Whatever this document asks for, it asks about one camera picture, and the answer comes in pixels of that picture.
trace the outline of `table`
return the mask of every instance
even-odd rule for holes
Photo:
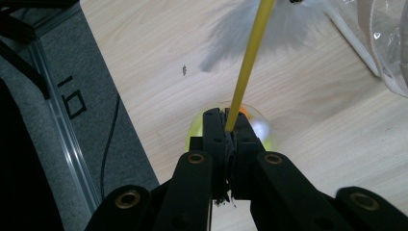
[[[241,59],[203,72],[208,37],[234,1],[96,1],[81,6],[157,177],[184,153],[192,119],[232,100]],[[330,21],[314,46],[255,64],[244,103],[322,192],[359,186],[408,214],[408,100],[375,78]],[[213,230],[255,229],[248,202],[214,208]]]

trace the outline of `wooden table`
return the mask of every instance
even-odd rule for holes
[[[199,68],[225,13],[214,10],[229,2],[81,1],[161,183],[184,153],[192,119],[232,99],[241,59]],[[359,186],[408,214],[408,99],[373,77],[330,21],[320,30],[313,47],[260,58],[244,103],[269,120],[279,152],[320,191]],[[213,230],[255,229],[249,203],[236,205],[214,208]]]

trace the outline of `gray carpet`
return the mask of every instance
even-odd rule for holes
[[[24,20],[38,20],[44,11],[24,12]],[[84,155],[93,186],[100,192],[100,170],[115,113],[117,91],[82,14],[71,15],[39,38],[45,59],[59,84],[61,100]],[[25,46],[9,42],[32,62]],[[58,127],[40,91],[24,75],[0,58],[0,77],[8,85],[38,152],[57,202],[65,230],[84,230],[89,213],[71,178],[61,148]],[[158,181],[123,105],[119,104],[114,135],[105,168],[105,195],[124,185],[149,190]]]

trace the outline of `black cable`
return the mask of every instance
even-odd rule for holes
[[[106,146],[105,146],[105,150],[103,152],[103,158],[102,158],[102,167],[101,167],[101,176],[100,176],[100,188],[101,188],[101,198],[104,199],[105,198],[105,190],[104,190],[104,181],[105,181],[105,164],[106,164],[106,158],[108,156],[108,150],[109,150],[109,146],[111,145],[111,140],[112,140],[112,136],[114,135],[114,129],[115,129],[115,124],[116,124],[116,119],[117,119],[117,112],[119,111],[119,102],[120,102],[120,96],[119,93],[117,94],[116,97],[116,106],[115,106],[115,113],[114,113],[114,119],[112,121],[112,125],[111,125],[111,131],[109,132],[109,136],[108,136],[108,141],[106,142]]]

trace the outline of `yellow stick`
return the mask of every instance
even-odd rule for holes
[[[261,45],[262,37],[264,36],[265,28],[267,27],[270,12],[272,11],[274,0],[261,0],[258,12],[252,26],[252,32],[249,37],[248,45],[246,46],[245,55],[243,57],[240,75],[235,87],[234,97],[232,99],[231,109],[225,125],[225,131],[232,132],[235,122],[237,121],[238,113],[245,93],[246,86],[249,81],[249,75],[252,71],[252,66],[255,63],[256,54]]]

